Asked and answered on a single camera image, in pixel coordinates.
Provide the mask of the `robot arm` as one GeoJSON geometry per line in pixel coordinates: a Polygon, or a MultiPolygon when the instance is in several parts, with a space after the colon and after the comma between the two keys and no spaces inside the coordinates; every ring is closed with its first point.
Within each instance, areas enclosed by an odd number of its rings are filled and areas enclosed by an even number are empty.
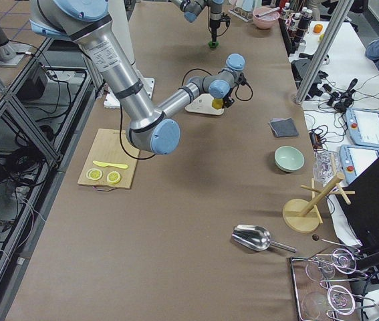
{"type": "Polygon", "coordinates": [[[125,12],[115,14],[109,1],[31,1],[31,28],[44,37],[76,43],[129,115],[129,143],[154,154],[170,154],[179,144],[180,128],[172,119],[202,94],[231,104],[232,89],[243,80],[245,59],[232,53],[216,75],[193,77],[159,105],[150,99],[113,33],[115,21],[127,24],[125,12]]]}
{"type": "Polygon", "coordinates": [[[228,30],[231,18],[223,12],[224,1],[219,0],[172,0],[180,11],[183,12],[184,18],[193,23],[205,8],[209,11],[208,29],[211,34],[209,42],[210,48],[216,48],[219,45],[217,38],[221,35],[218,34],[218,29],[224,23],[226,28],[224,33],[228,30]]]}

